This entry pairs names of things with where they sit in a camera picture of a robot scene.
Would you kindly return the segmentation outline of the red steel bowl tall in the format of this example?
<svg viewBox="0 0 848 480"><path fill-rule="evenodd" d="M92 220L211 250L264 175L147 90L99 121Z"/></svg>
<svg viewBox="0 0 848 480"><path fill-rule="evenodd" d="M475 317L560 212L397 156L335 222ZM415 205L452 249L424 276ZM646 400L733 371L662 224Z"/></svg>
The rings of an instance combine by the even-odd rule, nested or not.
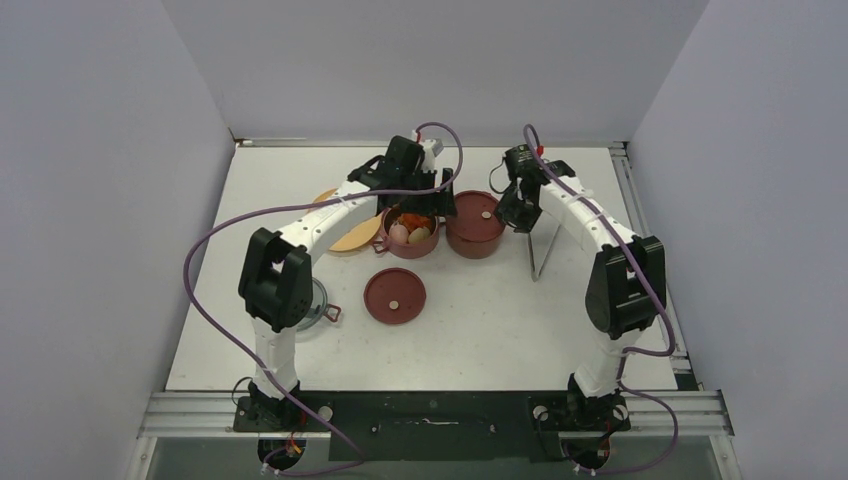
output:
<svg viewBox="0 0 848 480"><path fill-rule="evenodd" d="M448 230L446 238L451 249L463 258L480 260L492 256L501 244L503 231L497 232L491 238L476 241L462 237L455 230Z"/></svg>

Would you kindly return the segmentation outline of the metal tongs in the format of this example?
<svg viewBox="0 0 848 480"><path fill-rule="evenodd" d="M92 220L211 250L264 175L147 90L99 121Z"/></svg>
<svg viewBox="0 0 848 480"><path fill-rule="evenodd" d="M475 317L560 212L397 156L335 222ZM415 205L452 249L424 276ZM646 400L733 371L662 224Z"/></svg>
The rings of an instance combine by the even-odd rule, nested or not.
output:
<svg viewBox="0 0 848 480"><path fill-rule="evenodd" d="M530 261L530 277L533 282L538 282L550 256L556 246L561 232L558 223L537 222L535 228L527 234L527 250Z"/></svg>

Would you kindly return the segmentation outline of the orange fried food pieces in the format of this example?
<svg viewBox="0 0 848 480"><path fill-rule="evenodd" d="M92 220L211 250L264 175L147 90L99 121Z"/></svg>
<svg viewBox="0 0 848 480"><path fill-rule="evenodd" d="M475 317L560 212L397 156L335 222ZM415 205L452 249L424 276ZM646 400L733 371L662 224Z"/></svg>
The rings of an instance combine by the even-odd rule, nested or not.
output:
<svg viewBox="0 0 848 480"><path fill-rule="evenodd" d="M402 213L398 217L397 223L403 225L409 233L412 233L419 228L425 228L430 233L433 232L433 220L428 216L414 213Z"/></svg>

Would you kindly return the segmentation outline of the beige egg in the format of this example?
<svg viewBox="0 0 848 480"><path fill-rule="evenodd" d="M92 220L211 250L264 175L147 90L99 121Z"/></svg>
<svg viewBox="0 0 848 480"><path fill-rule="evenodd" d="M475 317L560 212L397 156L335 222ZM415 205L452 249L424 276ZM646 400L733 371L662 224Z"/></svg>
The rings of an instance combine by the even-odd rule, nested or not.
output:
<svg viewBox="0 0 848 480"><path fill-rule="evenodd" d="M390 227L388 234L392 243L403 245L408 243L410 232L404 225L395 223Z"/></svg>

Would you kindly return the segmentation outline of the red steel bowl with handles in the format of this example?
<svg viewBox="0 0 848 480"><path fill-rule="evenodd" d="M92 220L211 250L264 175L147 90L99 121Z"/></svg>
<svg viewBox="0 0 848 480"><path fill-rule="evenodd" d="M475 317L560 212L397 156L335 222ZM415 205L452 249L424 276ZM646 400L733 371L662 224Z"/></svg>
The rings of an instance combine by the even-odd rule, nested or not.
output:
<svg viewBox="0 0 848 480"><path fill-rule="evenodd" d="M440 220L433 215L428 216L433 220L432 233L425 228L419 228L410 233L407 244L401 245L391 242L388 231L393 224L397 223L397 219L402 213L407 212L392 208L384 209L379 215L378 233L372 242L374 252L376 254L391 253L403 259L418 259L434 251L439 243Z"/></svg>

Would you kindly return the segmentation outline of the orange plastic plate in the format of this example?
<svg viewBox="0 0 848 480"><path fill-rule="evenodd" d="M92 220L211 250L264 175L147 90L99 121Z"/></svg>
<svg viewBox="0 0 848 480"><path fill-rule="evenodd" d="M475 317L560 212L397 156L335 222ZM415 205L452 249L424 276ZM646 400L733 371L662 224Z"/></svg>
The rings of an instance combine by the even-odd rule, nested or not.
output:
<svg viewBox="0 0 848 480"><path fill-rule="evenodd" d="M309 210L313 244L309 253L320 257L363 223L377 215L378 197L353 198L352 192L335 193L325 205Z"/></svg>

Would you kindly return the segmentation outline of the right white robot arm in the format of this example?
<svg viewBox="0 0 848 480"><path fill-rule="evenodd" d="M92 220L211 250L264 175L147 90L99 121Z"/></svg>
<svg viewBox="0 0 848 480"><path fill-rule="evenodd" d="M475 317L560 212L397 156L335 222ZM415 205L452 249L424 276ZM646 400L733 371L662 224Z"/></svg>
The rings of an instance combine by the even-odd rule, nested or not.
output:
<svg viewBox="0 0 848 480"><path fill-rule="evenodd" d="M619 381L626 358L667 305L664 247L611 216L565 162L539 160L526 144L504 152L509 184L495 215L529 233L548 214L593 260L585 308L595 345L569 378L564 416L577 428L594 428L622 419Z"/></svg>

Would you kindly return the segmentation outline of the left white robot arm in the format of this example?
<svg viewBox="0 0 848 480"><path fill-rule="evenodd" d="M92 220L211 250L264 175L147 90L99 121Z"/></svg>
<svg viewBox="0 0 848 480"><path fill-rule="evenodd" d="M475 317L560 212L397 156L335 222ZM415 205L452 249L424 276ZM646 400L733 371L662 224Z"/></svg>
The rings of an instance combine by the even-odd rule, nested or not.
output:
<svg viewBox="0 0 848 480"><path fill-rule="evenodd" d="M299 421L297 326L313 304L312 267L334 243L390 207L424 215L455 212L448 183L455 171L435 168L442 149L438 139L395 136L384 154L347 175L328 205L312 207L275 231L253 233L238 285L262 362L248 386L247 417L261 418L274 430Z"/></svg>

